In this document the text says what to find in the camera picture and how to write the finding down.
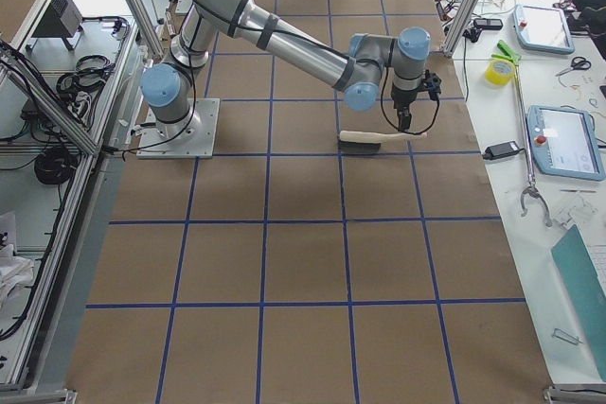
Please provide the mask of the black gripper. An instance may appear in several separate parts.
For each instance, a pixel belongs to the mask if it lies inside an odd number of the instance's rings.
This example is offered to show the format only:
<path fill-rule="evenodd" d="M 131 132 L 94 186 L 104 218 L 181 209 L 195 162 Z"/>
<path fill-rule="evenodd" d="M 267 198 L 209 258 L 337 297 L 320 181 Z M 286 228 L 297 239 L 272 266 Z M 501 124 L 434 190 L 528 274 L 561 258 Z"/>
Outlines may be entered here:
<path fill-rule="evenodd" d="M 417 90 L 403 90 L 397 86 L 391 87 L 391 98 L 398 117 L 398 131 L 408 131 L 412 115 L 410 106 L 417 98 Z"/>

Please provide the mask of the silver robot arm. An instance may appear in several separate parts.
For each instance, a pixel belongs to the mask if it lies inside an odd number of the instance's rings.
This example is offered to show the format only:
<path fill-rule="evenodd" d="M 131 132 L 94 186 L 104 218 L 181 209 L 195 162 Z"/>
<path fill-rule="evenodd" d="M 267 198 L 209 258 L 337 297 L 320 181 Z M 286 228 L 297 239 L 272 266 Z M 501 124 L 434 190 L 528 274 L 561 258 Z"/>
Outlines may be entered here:
<path fill-rule="evenodd" d="M 398 121 L 396 137 L 415 137 L 410 125 L 411 104 L 420 92 L 439 100 L 441 80 L 426 68 L 431 38 L 421 27 L 408 27 L 398 36 L 355 34 L 342 53 L 261 8 L 255 0 L 191 0 L 183 29 L 171 42 L 170 55 L 186 66 L 204 65 L 207 43 L 215 32 L 244 39 L 303 72 L 324 81 L 344 96 L 349 108 L 366 111 L 382 101 L 384 86 Z"/>

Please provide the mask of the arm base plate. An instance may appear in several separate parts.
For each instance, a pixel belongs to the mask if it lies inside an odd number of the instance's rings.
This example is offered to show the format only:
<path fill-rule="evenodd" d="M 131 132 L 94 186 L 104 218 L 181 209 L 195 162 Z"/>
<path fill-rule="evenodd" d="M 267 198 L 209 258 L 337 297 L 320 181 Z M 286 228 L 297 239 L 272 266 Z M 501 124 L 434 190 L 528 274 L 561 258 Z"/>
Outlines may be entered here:
<path fill-rule="evenodd" d="M 213 156 L 217 121 L 221 101 L 218 98 L 190 97 L 195 106 L 183 120 L 174 124 L 158 122 L 152 108 L 146 121 L 152 126 L 144 129 L 137 146 L 136 156 L 141 159 L 189 159 Z"/>

